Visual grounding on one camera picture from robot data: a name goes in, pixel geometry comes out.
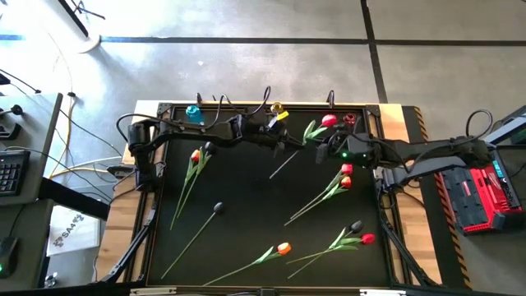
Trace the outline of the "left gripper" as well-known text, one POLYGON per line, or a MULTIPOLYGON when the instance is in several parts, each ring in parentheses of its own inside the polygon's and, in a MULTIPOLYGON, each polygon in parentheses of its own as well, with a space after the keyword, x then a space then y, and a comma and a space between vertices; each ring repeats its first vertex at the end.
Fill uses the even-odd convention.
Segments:
POLYGON ((257 145, 285 145, 286 149, 303 149, 302 140, 288 135, 287 121, 278 119, 276 114, 265 111, 245 116, 245 140, 257 145))

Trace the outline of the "red artificial tulip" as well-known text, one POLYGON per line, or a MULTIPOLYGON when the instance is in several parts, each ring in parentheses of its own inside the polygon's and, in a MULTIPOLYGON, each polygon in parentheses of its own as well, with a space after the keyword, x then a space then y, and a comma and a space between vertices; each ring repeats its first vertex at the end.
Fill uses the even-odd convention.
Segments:
POLYGON ((318 253, 313 253, 311 255, 300 257, 298 259, 289 261, 288 263, 294 263, 297 261, 303 261, 308 258, 318 257, 321 255, 325 255, 329 252, 336 252, 336 251, 355 251, 358 249, 357 245, 371 245, 376 241, 376 235, 375 234, 364 234, 359 238, 345 238, 343 235, 340 235, 339 238, 333 242, 326 250, 318 253))
POLYGON ((348 175, 349 177, 351 177, 352 173, 353 173, 353 166, 352 166, 351 164, 343 164, 343 165, 341 166, 339 172, 333 177, 333 179, 330 181, 329 185, 325 188, 325 190, 328 190, 328 189, 329 189, 331 182, 332 182, 335 178, 338 178, 338 177, 343 176, 343 175, 348 175))
MULTIPOLYGON (((314 126, 316 125, 316 121, 313 120, 311 121, 304 133, 303 133, 303 137, 302 137, 302 143, 303 145, 305 145, 307 143, 307 140, 308 139, 312 139, 314 138, 315 136, 319 135, 320 133, 322 133, 323 131, 325 131, 326 129, 328 129, 329 127, 333 127, 335 124, 337 123, 337 118, 335 115, 333 114, 328 114, 328 115, 325 115, 323 117, 323 119, 321 119, 321 124, 317 127, 317 128, 314 128, 314 126)), ((295 156, 296 154, 298 153, 298 150, 296 150, 295 152, 293 152, 270 176, 269 176, 269 179, 272 179, 288 162, 290 162, 295 156)))

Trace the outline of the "orange artificial tulip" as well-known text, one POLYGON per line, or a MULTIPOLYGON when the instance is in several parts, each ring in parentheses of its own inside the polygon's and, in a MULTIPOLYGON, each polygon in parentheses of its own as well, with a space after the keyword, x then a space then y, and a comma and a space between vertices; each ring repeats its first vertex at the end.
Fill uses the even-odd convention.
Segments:
POLYGON ((293 221, 298 219, 300 216, 306 214, 308 211, 312 210, 314 207, 320 205, 322 202, 329 200, 330 198, 339 195, 340 193, 347 192, 352 185, 352 180, 348 175, 343 175, 338 178, 335 178, 328 190, 323 191, 318 197, 315 197, 310 201, 306 206, 304 206, 298 213, 294 214, 288 222, 284 224, 287 226, 293 221))
POLYGON ((201 149, 194 150, 191 153, 191 156, 189 158, 189 163, 188 163, 188 166, 187 166, 187 173, 186 173, 186 176, 185 176, 184 181, 183 181, 182 190, 181 190, 181 193, 180 193, 180 196, 179 196, 179 199, 178 199, 176 210, 174 211, 174 214, 173 214, 173 218, 172 218, 172 222, 171 222, 171 225, 170 225, 170 229, 173 229, 175 221, 176 221, 176 219, 178 217, 179 208, 180 208, 180 206, 182 204, 182 195, 183 195, 183 193, 186 190, 187 183, 190 181, 190 179, 196 173, 197 165, 199 164, 200 159, 201 159, 201 149))
POLYGON ((290 251, 292 250, 292 245, 290 243, 281 243, 279 244, 278 246, 274 246, 274 247, 270 247, 264 254, 262 254, 260 257, 258 257, 257 259, 255 259, 255 261, 243 266, 243 267, 240 267, 234 271, 231 271, 225 275, 221 275, 220 277, 216 278, 216 279, 213 279, 213 280, 210 280, 208 282, 206 282, 204 284, 204 286, 209 286, 217 281, 221 281, 225 278, 228 278, 229 276, 231 275, 236 275, 237 273, 241 272, 241 271, 244 271, 246 269, 249 269, 253 266, 257 266, 257 265, 260 265, 266 261, 269 261, 269 260, 272 260, 272 259, 275 259, 275 258, 278 258, 278 257, 283 257, 285 255, 287 255, 290 251))

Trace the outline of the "leafless black artificial tulip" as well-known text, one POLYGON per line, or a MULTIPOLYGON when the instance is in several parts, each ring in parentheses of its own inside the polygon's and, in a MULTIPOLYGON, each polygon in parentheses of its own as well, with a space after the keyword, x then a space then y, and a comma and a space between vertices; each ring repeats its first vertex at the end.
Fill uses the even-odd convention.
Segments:
POLYGON ((210 215, 210 217, 205 221, 205 223, 198 229, 198 231, 195 233, 195 235, 190 239, 190 241, 187 243, 187 245, 181 250, 181 252, 178 254, 178 256, 174 259, 174 261, 170 264, 170 266, 167 268, 167 270, 161 275, 161 278, 163 279, 173 268, 174 266, 180 261, 180 259, 185 255, 187 250, 190 248, 190 246, 197 240, 197 238, 201 235, 201 233, 205 230, 205 228, 209 225, 211 220, 217 216, 222 215, 224 212, 224 203, 222 201, 216 203, 213 207, 213 212, 210 215))

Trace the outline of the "blue glass vase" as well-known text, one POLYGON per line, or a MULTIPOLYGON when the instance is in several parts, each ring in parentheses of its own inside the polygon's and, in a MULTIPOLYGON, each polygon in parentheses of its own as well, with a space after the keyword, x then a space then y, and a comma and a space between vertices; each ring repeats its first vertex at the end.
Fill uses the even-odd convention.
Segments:
POLYGON ((188 122, 200 125, 205 123, 204 116, 198 105, 192 104, 187 106, 185 113, 187 115, 188 122))

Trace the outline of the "black table mat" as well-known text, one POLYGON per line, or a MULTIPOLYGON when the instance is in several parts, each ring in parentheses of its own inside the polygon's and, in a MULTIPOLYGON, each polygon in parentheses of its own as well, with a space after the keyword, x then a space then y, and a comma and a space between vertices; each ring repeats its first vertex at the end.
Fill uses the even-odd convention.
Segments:
POLYGON ((315 161, 314 149, 302 150, 272 179, 269 176, 292 154, 279 154, 243 142, 221 148, 211 157, 196 180, 181 215, 170 229, 196 141, 169 142, 163 196, 150 259, 150 285, 203 285, 260 257, 270 247, 290 243, 283 257, 266 261, 231 275, 215 286, 271 287, 382 287, 390 283, 381 235, 375 187, 370 171, 355 167, 351 188, 322 202, 291 224, 284 226, 338 173, 341 161, 315 161), (178 254, 205 223, 216 203, 224 203, 174 268, 162 279, 178 254), (361 220, 363 229, 352 238, 375 234, 371 245, 358 244, 355 251, 329 252, 291 279, 309 259, 289 261, 318 253, 341 231, 361 220))

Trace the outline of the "black hazard-striped floor mat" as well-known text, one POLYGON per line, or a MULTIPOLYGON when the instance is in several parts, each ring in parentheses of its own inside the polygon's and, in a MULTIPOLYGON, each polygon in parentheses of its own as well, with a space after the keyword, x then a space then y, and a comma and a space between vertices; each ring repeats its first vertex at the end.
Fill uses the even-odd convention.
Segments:
POLYGON ((471 289, 454 216, 438 173, 397 196, 408 250, 427 275, 451 289, 471 289))

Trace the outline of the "grey equipment case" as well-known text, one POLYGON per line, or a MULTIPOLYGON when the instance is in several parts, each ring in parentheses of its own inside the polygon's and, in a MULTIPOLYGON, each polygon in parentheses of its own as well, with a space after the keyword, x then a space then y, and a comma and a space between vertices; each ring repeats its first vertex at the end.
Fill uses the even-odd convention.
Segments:
POLYGON ((483 140, 493 145, 526 145, 526 105, 494 123, 483 140))

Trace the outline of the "white round stand base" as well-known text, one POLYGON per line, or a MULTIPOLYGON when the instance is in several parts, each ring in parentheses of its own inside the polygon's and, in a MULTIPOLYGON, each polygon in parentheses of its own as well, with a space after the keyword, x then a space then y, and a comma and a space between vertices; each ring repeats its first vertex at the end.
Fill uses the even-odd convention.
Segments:
POLYGON ((99 46, 101 35, 90 35, 85 41, 81 41, 77 46, 78 53, 88 53, 99 46))

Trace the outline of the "black desk foot bar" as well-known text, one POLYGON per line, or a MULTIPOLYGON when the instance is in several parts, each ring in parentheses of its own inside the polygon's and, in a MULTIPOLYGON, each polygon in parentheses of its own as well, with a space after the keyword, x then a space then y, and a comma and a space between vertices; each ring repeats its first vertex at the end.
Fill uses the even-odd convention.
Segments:
POLYGON ((109 206, 82 193, 76 192, 48 178, 42 178, 39 186, 39 199, 49 199, 69 209, 106 220, 109 206))

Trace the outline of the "white paper sheet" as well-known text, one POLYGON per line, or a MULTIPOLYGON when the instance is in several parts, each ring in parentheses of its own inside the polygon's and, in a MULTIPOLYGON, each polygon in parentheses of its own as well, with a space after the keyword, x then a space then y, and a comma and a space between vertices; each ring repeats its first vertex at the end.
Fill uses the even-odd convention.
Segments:
POLYGON ((100 221, 64 206, 54 206, 46 255, 51 257, 99 246, 100 221))

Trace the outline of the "black round knob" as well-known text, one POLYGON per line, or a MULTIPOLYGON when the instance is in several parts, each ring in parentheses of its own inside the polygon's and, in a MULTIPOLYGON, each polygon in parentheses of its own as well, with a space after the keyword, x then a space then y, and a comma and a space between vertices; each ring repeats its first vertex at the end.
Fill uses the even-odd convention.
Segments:
POLYGON ((0 117, 12 113, 14 115, 22 115, 24 113, 23 108, 18 105, 14 104, 12 107, 10 107, 8 110, 4 110, 0 108, 0 117))

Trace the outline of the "black computer keyboard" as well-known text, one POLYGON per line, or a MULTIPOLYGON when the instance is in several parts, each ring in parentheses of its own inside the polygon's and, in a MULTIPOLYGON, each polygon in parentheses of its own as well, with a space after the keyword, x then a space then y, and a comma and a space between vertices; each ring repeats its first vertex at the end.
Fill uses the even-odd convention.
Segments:
POLYGON ((30 152, 27 150, 0 152, 0 197, 20 194, 29 159, 30 152))

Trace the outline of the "black desk gadget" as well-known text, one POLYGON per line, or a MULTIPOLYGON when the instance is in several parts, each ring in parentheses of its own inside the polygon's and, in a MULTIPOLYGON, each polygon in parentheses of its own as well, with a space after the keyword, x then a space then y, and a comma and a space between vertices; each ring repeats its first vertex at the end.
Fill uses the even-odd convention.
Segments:
POLYGON ((5 126, 0 124, 0 140, 13 141, 15 140, 21 131, 21 125, 16 123, 11 130, 8 130, 5 126))

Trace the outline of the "black computer mouse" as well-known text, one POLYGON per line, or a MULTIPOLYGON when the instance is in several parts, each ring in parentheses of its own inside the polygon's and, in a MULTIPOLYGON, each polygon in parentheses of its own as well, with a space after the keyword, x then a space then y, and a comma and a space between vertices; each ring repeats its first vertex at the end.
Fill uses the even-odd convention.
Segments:
POLYGON ((0 279, 10 277, 16 269, 18 254, 17 237, 5 237, 0 239, 0 279))

